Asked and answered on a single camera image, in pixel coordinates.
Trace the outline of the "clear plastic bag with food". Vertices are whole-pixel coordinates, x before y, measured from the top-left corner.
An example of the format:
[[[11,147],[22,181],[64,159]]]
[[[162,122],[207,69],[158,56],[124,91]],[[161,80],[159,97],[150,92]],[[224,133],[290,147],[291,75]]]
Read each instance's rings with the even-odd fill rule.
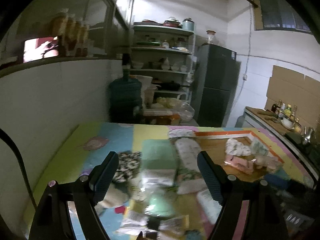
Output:
[[[195,110],[187,101],[178,98],[159,97],[156,102],[178,114],[181,122],[190,122],[195,115]]]

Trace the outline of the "barred window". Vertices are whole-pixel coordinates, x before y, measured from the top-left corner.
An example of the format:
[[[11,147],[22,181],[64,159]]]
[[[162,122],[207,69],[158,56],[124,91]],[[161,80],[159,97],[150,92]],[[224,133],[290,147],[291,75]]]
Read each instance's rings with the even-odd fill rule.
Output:
[[[310,28],[285,0],[253,0],[255,30],[311,33]]]

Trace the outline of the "green floral tissue pack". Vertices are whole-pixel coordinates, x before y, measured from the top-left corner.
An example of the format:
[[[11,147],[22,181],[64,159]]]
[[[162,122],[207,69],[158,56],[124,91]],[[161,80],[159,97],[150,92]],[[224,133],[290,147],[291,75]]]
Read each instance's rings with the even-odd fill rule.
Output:
[[[143,170],[176,170],[178,167],[176,150],[168,139],[144,140],[141,154]]]

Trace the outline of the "wooden kitchen counter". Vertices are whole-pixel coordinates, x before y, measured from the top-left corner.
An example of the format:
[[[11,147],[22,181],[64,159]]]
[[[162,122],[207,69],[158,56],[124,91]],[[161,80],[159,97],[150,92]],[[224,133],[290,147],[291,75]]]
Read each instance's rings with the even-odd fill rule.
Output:
[[[272,112],[258,108],[245,107],[244,119],[253,127],[262,127],[277,137],[292,152],[310,158],[319,157],[319,135],[311,127],[301,134],[290,130],[272,116]]]

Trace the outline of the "brown cardboard wall sheet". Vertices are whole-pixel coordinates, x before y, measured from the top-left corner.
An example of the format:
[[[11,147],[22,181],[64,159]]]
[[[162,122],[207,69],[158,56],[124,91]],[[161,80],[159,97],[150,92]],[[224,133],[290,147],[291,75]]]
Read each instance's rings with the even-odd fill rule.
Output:
[[[274,65],[267,89],[266,108],[281,100],[297,106],[300,123],[316,129],[319,126],[319,81],[302,73]]]

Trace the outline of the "glass jar on refrigerator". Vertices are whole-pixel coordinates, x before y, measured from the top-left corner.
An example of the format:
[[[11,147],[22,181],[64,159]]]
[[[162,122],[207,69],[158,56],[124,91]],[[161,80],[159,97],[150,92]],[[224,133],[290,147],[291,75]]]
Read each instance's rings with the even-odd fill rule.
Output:
[[[213,30],[207,30],[207,43],[208,44],[215,44],[216,42],[216,37],[215,34],[216,32]]]

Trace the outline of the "metal kitchen shelf rack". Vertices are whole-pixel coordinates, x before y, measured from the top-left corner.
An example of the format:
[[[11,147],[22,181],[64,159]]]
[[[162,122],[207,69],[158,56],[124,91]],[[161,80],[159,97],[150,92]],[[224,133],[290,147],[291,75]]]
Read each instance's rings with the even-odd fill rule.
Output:
[[[132,26],[133,75],[152,78],[153,100],[191,99],[196,35],[180,22],[150,20]]]

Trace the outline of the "light blue lidded pot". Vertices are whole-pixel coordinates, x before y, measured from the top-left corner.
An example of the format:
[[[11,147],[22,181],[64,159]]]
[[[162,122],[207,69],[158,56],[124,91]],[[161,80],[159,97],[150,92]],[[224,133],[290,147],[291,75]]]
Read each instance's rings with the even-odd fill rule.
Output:
[[[191,18],[185,18],[182,22],[182,29],[194,31],[195,23]]]

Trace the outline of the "dark green refrigerator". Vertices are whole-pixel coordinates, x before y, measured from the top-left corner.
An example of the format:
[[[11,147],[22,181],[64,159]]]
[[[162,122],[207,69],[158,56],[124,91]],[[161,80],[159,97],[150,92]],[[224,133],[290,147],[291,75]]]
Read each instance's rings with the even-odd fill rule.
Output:
[[[199,126],[223,127],[229,118],[240,66],[236,52],[214,44],[199,48],[191,106]]]

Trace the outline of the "pink packaged soft item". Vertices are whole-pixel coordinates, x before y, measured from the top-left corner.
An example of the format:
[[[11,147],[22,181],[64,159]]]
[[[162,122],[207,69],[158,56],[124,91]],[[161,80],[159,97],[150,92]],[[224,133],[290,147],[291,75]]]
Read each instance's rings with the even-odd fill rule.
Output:
[[[225,164],[236,168],[237,170],[244,172],[245,174],[252,174],[254,171],[253,162],[237,157],[235,155],[226,155]]]

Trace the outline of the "blue water jug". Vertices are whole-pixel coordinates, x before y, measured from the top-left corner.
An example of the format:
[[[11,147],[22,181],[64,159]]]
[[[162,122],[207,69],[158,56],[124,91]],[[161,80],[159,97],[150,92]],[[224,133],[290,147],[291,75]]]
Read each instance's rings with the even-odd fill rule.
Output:
[[[109,85],[110,92],[110,122],[135,124],[142,112],[142,83],[130,76],[130,70],[125,69],[123,77],[114,80]]]

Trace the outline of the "amber bottles on ledge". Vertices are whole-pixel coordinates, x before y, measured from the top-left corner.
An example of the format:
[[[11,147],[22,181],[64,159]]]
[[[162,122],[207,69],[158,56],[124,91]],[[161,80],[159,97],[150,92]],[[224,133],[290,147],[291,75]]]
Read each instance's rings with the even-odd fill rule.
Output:
[[[60,9],[52,18],[50,34],[57,37],[57,51],[61,57],[86,57],[88,55],[89,25],[76,19],[68,8]]]

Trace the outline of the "orange rimmed wooden tray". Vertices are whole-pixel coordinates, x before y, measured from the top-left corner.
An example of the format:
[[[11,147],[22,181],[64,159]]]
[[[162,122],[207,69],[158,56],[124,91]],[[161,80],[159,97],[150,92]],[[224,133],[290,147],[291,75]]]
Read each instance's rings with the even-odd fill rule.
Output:
[[[202,150],[227,174],[254,182],[278,172],[283,159],[252,131],[196,132]]]

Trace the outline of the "green item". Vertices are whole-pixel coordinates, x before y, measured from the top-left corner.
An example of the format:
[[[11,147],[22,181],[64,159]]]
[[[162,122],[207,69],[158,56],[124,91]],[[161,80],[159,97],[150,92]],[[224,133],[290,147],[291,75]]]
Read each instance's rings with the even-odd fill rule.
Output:
[[[172,196],[165,191],[154,191],[150,194],[144,213],[158,218],[174,217],[176,211]]]

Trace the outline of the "white crumpled cloth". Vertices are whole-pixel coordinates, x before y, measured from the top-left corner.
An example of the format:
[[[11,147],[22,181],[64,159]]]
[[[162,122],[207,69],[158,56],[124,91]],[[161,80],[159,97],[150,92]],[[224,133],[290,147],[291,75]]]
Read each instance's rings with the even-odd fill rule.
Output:
[[[225,153],[232,156],[249,156],[251,155],[251,149],[249,146],[244,145],[242,142],[236,139],[229,138],[226,141]]]

